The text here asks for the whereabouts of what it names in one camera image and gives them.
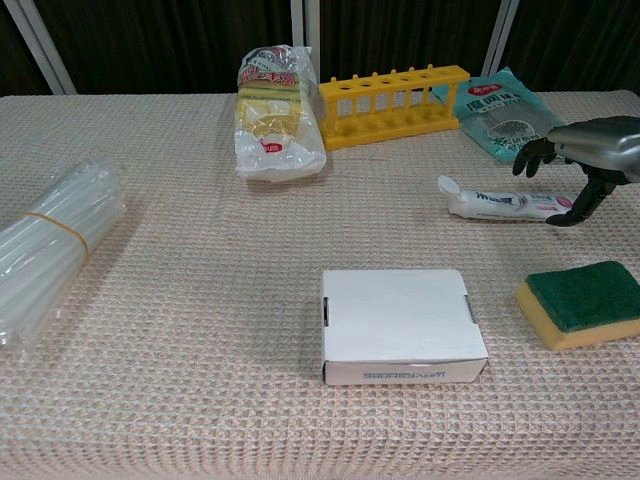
test tube rack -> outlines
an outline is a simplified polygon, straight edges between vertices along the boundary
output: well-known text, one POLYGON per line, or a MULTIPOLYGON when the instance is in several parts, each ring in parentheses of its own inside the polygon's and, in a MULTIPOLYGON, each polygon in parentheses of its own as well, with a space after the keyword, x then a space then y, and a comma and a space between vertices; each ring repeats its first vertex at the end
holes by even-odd
POLYGON ((411 67, 406 72, 394 69, 384 75, 375 72, 370 77, 354 75, 350 80, 332 77, 330 82, 320 85, 325 102, 321 124, 325 148, 336 150, 458 128, 453 104, 458 84, 468 80, 469 73, 457 65, 437 68, 429 65, 422 70, 411 67), (429 98, 431 87, 437 85, 449 87, 444 104, 429 98), (363 99, 367 97, 368 109, 365 105, 362 111, 366 103, 363 99))

sponge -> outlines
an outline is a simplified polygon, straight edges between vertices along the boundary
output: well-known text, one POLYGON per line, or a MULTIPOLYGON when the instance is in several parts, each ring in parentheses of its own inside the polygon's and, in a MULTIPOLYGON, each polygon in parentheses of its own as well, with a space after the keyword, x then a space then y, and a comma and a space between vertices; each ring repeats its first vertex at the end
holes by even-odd
POLYGON ((640 285, 618 262, 529 275, 515 296, 551 350, 640 333, 640 285))

beige tablecloth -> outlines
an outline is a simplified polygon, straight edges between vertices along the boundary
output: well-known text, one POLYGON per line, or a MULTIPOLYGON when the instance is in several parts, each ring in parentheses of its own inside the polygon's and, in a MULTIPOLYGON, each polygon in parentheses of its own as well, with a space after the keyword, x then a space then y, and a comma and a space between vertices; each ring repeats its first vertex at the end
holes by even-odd
MULTIPOLYGON (((640 116, 626 91, 542 94, 567 121, 640 116)), ((62 166, 108 155, 128 213, 31 360, 0 355, 2 478, 638 478, 640 338, 547 351, 513 291, 615 259, 640 278, 640 187, 587 223, 453 217, 440 174, 516 178, 460 131, 340 150, 315 178, 235 176, 233 95, 0 99, 0 224, 62 166), (455 268, 489 351, 466 385, 327 387, 324 269, 455 268)))

white box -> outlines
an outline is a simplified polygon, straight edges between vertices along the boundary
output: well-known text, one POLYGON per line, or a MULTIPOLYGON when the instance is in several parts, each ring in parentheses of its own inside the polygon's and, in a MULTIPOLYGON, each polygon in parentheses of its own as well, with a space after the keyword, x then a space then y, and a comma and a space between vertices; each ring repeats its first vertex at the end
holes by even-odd
POLYGON ((456 270, 329 270, 322 292, 329 385, 471 382, 487 362, 456 270))

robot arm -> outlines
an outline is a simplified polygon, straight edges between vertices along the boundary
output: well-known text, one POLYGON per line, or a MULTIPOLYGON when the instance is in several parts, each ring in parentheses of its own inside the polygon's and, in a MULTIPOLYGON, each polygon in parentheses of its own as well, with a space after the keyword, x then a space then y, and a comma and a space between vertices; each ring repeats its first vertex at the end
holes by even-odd
POLYGON ((588 177, 572 209, 547 219, 551 225, 570 227, 589 218, 616 186, 640 182, 640 118, 596 118, 554 128, 546 138, 522 147, 513 174, 519 175, 526 167, 531 178, 540 162, 551 163, 556 155, 566 163, 580 164, 588 177))

